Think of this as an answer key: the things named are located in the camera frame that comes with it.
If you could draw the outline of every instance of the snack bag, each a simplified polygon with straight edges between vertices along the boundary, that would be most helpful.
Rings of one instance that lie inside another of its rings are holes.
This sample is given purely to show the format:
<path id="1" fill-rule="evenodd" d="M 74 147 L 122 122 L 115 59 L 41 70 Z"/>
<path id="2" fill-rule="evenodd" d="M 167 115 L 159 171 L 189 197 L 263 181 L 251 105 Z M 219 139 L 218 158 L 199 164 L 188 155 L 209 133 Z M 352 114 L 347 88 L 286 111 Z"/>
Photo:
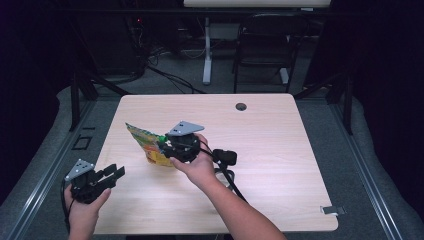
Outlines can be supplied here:
<path id="1" fill-rule="evenodd" d="M 149 161 L 149 163 L 168 167 L 174 166 L 169 158 L 166 158 L 165 155 L 161 153 L 157 145 L 158 141 L 166 141 L 165 136 L 151 133 L 147 130 L 134 127 L 128 123 L 125 124 L 127 125 L 128 131 L 146 153 L 147 161 Z"/>

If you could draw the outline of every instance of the human hand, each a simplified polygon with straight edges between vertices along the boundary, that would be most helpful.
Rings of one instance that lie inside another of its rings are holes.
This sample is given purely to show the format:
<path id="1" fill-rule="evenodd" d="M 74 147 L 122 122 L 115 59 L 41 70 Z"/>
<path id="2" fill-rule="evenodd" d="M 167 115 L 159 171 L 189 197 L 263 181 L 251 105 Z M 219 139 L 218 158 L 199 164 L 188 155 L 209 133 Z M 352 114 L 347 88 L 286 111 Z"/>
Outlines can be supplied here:
<path id="1" fill-rule="evenodd" d="M 208 140 L 201 134 L 196 134 L 196 136 L 201 142 L 200 147 L 209 151 L 205 145 L 208 143 Z M 218 182 L 218 179 L 215 176 L 212 158 L 203 151 L 200 151 L 196 159 L 189 164 L 180 162 L 178 159 L 173 157 L 171 157 L 170 160 L 176 169 L 185 173 L 188 179 L 201 190 L 213 182 Z"/>
<path id="2" fill-rule="evenodd" d="M 90 239 L 94 233 L 99 210 L 107 201 L 111 189 L 105 189 L 103 193 L 92 203 L 80 203 L 72 198 L 71 185 L 65 190 L 66 209 L 69 212 L 71 231 L 69 239 Z"/>

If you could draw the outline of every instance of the wooden table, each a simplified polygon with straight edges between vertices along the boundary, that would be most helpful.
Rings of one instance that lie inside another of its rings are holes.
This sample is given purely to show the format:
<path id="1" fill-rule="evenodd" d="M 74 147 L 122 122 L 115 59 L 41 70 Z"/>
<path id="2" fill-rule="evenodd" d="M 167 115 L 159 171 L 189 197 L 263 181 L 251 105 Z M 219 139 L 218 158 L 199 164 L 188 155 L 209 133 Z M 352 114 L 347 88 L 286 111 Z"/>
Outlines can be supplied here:
<path id="1" fill-rule="evenodd" d="M 331 202 L 291 95 L 130 95 L 121 99 L 97 161 L 96 170 L 116 163 L 126 174 L 101 209 L 95 234 L 228 232 L 182 172 L 147 162 L 125 125 L 162 135 L 181 120 L 204 126 L 212 149 L 237 152 L 229 168 L 237 187 L 281 231 L 337 228 L 336 217 L 320 211 Z"/>

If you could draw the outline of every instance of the gray carpet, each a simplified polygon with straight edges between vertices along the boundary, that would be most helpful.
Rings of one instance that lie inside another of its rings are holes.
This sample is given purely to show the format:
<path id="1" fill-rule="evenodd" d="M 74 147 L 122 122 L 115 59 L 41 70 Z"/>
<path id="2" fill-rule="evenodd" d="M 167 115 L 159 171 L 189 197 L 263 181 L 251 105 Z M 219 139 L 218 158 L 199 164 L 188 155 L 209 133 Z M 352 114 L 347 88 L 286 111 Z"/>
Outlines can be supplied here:
<path id="1" fill-rule="evenodd" d="M 309 42 L 300 54 L 291 93 L 302 89 L 302 81 L 313 48 L 313 42 Z M 193 56 L 198 55 L 195 51 L 187 53 Z M 231 57 L 231 50 L 217 47 L 213 55 L 212 83 L 209 86 L 201 83 L 203 56 L 190 58 L 184 54 L 180 56 L 163 54 L 155 67 L 182 77 L 191 82 L 194 87 L 207 93 L 231 93 Z M 140 79 L 119 86 L 134 94 L 181 93 L 166 78 L 150 70 L 146 70 Z M 81 97 L 82 122 L 72 133 L 68 132 L 71 120 L 69 89 L 65 89 L 58 95 L 61 108 L 54 126 L 25 174 L 0 208 L 1 239 L 8 239 L 8 237 L 12 239 L 67 238 L 60 205 L 60 181 L 78 158 L 93 162 L 97 160 L 119 101 L 119 96 L 109 89 L 100 85 L 96 87 L 100 93 L 98 101 L 87 102 Z M 188 89 L 182 88 L 182 90 L 190 93 Z M 349 138 L 346 138 L 344 129 L 340 127 L 340 117 L 334 111 L 338 109 L 338 106 L 327 105 L 321 92 L 313 95 L 310 100 L 299 100 L 297 104 L 331 201 L 333 205 L 344 206 L 347 214 L 338 217 L 339 228 L 333 232 L 287 233 L 287 237 L 289 239 L 390 239 L 376 214 L 370 194 L 364 188 Z M 361 105 L 357 101 L 354 101 L 353 110 L 354 136 L 350 140 L 354 140 L 359 146 L 394 218 L 396 227 L 403 239 L 423 239 L 422 221 L 403 201 L 390 177 L 378 163 L 363 119 Z M 91 137 L 86 150 L 72 150 L 79 136 Z M 49 173 L 47 178 L 51 181 L 42 181 L 46 172 Z M 215 237 L 207 235 L 178 236 L 177 238 L 206 240 L 215 239 Z M 93 239 L 125 239 L 125 236 L 94 236 Z"/>

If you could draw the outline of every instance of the silver mounting plate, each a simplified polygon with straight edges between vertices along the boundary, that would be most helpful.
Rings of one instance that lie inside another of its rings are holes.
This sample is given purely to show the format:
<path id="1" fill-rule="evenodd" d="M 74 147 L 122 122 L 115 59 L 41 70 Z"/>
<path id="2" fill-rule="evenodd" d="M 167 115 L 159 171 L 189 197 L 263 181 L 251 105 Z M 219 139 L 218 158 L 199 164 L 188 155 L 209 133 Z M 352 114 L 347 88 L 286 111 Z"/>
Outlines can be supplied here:
<path id="1" fill-rule="evenodd" d="M 79 159 L 75 163 L 74 167 L 69 171 L 68 175 L 65 177 L 65 181 L 71 181 L 72 179 L 94 169 L 94 164 L 86 162 L 82 159 Z"/>
<path id="2" fill-rule="evenodd" d="M 169 136 L 184 136 L 190 133 L 202 131 L 203 129 L 205 129 L 203 126 L 189 123 L 186 121 L 181 121 L 169 131 L 168 135 Z"/>

